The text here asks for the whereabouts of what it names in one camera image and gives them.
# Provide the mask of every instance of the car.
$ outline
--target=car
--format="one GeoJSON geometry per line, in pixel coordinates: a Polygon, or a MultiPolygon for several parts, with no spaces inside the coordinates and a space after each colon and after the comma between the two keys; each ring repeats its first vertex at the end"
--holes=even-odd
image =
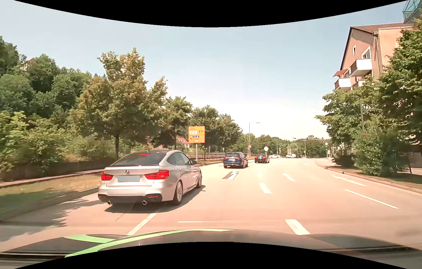
{"type": "Polygon", "coordinates": [[[269,157],[266,153],[261,153],[254,156],[254,163],[268,163],[269,157]]]}
{"type": "Polygon", "coordinates": [[[134,152],[106,167],[101,174],[98,199],[108,204],[171,201],[202,186],[201,168],[179,150],[134,152]]]}
{"type": "Polygon", "coordinates": [[[242,152],[227,152],[226,156],[222,160],[224,168],[227,167],[239,167],[244,168],[249,166],[249,161],[242,152]]]}

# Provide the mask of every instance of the car window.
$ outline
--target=car window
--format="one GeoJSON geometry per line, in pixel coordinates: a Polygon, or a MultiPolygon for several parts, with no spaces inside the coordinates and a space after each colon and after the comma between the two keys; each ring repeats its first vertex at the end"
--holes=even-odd
{"type": "Polygon", "coordinates": [[[134,152],[124,156],[111,166],[122,165],[158,165],[166,156],[166,152],[134,152]]]}
{"type": "Polygon", "coordinates": [[[175,156],[176,165],[186,165],[186,162],[189,161],[186,155],[180,152],[174,153],[173,155],[175,156]]]}
{"type": "Polygon", "coordinates": [[[171,154],[166,160],[169,164],[176,165],[176,153],[171,154]]]}

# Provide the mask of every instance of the rear windshield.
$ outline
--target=rear windshield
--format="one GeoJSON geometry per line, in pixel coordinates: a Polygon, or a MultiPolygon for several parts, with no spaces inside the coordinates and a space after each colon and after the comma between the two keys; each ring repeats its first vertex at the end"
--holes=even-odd
{"type": "Polygon", "coordinates": [[[111,166],[158,165],[165,156],[166,152],[134,152],[119,159],[111,166]]]}

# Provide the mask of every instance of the awning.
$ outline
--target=awning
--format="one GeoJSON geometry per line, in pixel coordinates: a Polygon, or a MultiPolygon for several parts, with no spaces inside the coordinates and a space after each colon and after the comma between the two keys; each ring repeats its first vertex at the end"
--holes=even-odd
{"type": "Polygon", "coordinates": [[[343,74],[345,74],[346,71],[347,71],[347,69],[346,70],[337,71],[337,73],[335,73],[334,76],[342,76],[343,74]]]}

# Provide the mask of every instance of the license plate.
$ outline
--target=license plate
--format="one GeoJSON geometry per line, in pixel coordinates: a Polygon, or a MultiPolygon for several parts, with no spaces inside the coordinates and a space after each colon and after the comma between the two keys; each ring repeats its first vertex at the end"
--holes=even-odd
{"type": "Polygon", "coordinates": [[[140,182],[139,175],[130,175],[130,176],[116,176],[118,182],[140,182]]]}

